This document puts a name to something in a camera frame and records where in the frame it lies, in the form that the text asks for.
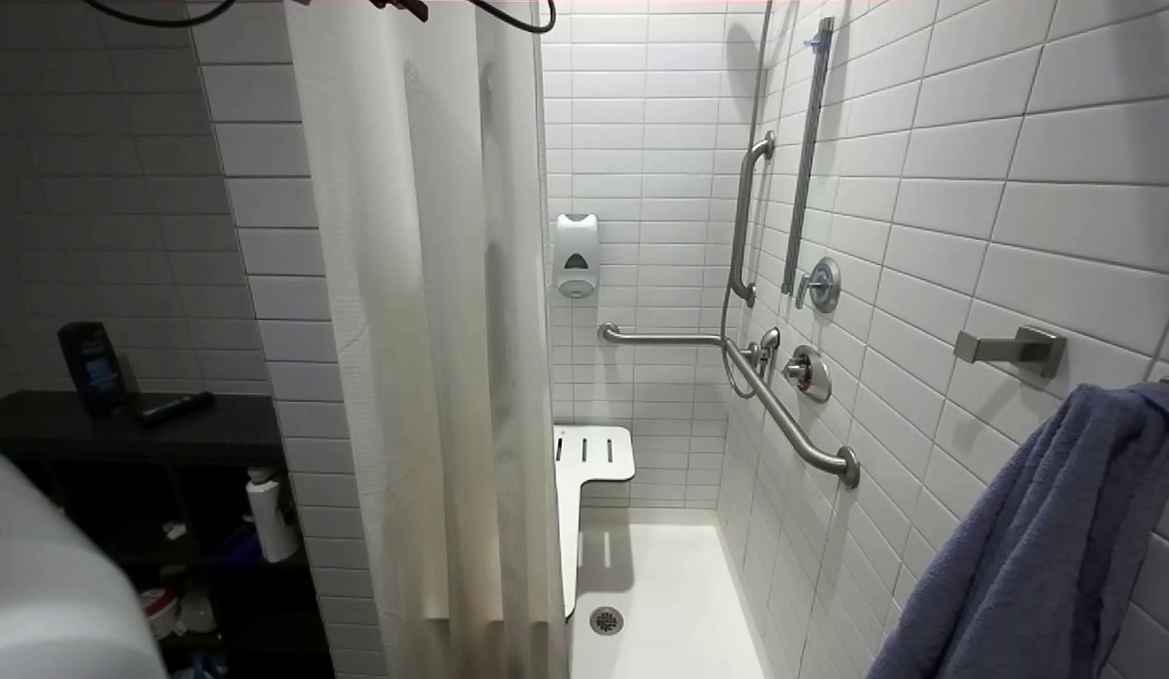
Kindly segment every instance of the soap dispenser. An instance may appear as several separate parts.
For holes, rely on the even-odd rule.
[[[555,286],[565,297],[593,297],[598,277],[597,217],[555,218]]]

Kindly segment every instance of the shower floor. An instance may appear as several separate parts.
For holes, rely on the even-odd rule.
[[[720,535],[707,520],[583,518],[571,679],[760,679]],[[597,635],[593,610],[623,632]]]

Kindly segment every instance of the floor drain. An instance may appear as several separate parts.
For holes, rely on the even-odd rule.
[[[623,610],[618,609],[597,609],[586,615],[586,627],[602,637],[615,637],[623,632]]]

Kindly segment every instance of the curtain fold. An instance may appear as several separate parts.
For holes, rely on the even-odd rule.
[[[565,677],[537,47],[471,4],[285,20],[389,677]]]

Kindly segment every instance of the blue towel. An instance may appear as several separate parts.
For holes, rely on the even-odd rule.
[[[1169,385],[1079,390],[916,586],[869,679],[1084,679],[1169,500]]]

